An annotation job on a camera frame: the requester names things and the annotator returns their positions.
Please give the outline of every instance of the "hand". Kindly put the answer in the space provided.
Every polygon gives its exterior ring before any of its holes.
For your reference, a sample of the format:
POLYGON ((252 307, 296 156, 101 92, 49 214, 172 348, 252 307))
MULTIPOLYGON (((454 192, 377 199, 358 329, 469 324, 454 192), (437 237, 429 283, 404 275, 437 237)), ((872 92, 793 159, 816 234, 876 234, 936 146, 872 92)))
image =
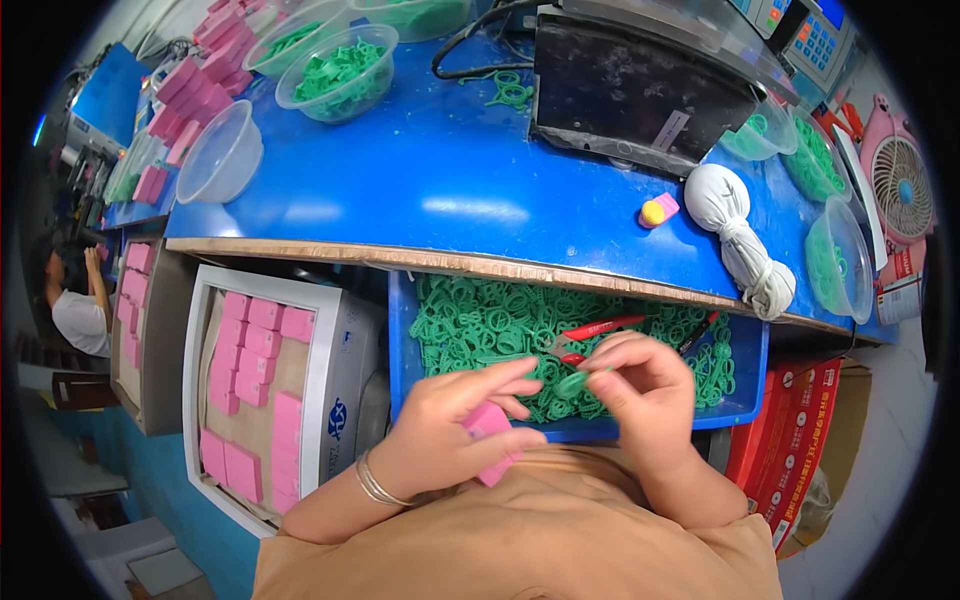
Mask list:
POLYGON ((407 499, 463 483, 512 454, 546 445, 546 437, 530 427, 475 441, 460 424, 484 400, 527 419, 530 411, 515 396, 532 396, 543 387, 523 378, 536 365, 536 358, 527 357, 417 382, 393 431, 371 450, 373 477, 394 497, 407 499))
POLYGON ((604 340, 579 369, 620 425, 620 444, 640 471, 676 468, 690 456, 693 373, 667 344, 636 331, 604 340))
POLYGON ((100 253, 97 252, 96 248, 84 249, 84 263, 86 263, 88 273, 100 273, 100 253))

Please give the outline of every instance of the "pink desk fan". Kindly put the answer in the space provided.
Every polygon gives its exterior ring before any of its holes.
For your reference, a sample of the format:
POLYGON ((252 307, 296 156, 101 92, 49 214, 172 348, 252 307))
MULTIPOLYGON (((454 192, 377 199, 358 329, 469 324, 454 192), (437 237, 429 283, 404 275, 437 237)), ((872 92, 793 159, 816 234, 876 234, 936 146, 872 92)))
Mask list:
POLYGON ((860 164, 874 188, 885 237, 902 246, 923 238, 934 224, 924 161, 906 122, 903 113, 891 114, 883 94, 874 94, 874 109, 860 145, 860 164))

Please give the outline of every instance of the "cardboard box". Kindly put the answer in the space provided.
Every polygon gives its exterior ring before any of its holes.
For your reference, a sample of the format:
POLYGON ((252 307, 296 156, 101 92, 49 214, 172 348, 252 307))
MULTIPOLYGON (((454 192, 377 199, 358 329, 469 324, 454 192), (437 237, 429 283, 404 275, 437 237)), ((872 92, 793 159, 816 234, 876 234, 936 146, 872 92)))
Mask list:
POLYGON ((781 559, 826 531, 832 511, 810 511, 804 519, 804 498, 821 466, 829 470, 831 502, 839 499, 870 399, 870 372, 853 361, 835 359, 807 371, 810 366, 793 362, 768 372, 760 415, 732 431, 727 476, 747 494, 751 513, 770 523, 781 559))

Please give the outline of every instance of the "display screen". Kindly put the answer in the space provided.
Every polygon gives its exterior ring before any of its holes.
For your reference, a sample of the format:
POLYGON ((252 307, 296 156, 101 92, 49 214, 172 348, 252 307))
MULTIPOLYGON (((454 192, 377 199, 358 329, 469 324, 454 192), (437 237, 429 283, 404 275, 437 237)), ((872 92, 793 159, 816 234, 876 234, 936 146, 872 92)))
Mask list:
POLYGON ((839 0, 817 0, 817 4, 820 5, 820 8, 824 11, 824 18, 830 22, 833 27, 840 31, 840 26, 843 25, 843 7, 840 6, 839 0))

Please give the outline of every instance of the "fan grille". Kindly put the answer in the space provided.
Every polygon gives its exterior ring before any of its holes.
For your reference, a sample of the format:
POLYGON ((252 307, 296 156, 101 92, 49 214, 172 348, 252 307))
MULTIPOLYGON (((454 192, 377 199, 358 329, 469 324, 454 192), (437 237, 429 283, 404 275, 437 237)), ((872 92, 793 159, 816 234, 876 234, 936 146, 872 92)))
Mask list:
POLYGON ((923 237, 933 221, 933 198, 924 162, 917 149, 902 137, 888 137, 874 153, 874 194, 888 230, 907 240, 923 237), (900 197, 900 181, 913 186, 913 202, 900 197))

